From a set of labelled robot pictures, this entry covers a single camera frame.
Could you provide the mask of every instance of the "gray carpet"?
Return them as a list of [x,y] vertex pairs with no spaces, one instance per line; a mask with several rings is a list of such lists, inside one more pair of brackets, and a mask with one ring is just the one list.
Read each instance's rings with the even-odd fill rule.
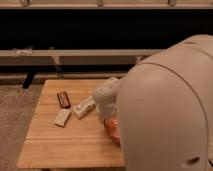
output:
[[16,160],[42,85],[0,85],[0,171],[15,171]]

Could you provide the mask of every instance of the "wooden tabletop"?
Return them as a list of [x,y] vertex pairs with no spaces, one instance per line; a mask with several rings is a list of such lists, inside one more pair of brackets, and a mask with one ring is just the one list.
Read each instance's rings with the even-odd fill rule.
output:
[[65,128],[53,124],[60,106],[56,94],[65,90],[73,106],[105,80],[47,80],[26,135],[17,168],[123,167],[119,146],[106,135],[95,110],[82,119],[74,114]]

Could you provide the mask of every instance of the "wrapper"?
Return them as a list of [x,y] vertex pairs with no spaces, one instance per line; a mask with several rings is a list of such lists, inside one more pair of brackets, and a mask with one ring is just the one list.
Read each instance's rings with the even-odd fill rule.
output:
[[116,144],[120,144],[120,135],[118,131],[117,117],[112,117],[108,120],[105,120],[104,127],[110,139],[112,139],[112,141],[115,142]]

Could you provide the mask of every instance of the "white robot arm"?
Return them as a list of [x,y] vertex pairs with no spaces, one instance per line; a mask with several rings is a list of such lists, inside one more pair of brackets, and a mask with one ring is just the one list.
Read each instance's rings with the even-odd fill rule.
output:
[[93,97],[105,118],[117,107],[127,171],[208,170],[212,36],[193,36],[153,55],[114,85],[103,86],[102,94],[99,87]]

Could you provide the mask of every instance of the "small box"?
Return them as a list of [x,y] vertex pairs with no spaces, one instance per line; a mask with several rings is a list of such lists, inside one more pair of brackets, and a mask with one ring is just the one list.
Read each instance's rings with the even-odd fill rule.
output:
[[92,96],[90,96],[84,101],[82,101],[80,104],[75,106],[73,108],[73,111],[76,114],[76,116],[80,119],[84,115],[86,115],[90,110],[92,110],[94,107],[95,107],[95,101],[92,99]]
[[57,126],[64,127],[70,117],[70,114],[71,111],[69,109],[61,109],[54,120],[54,124]]

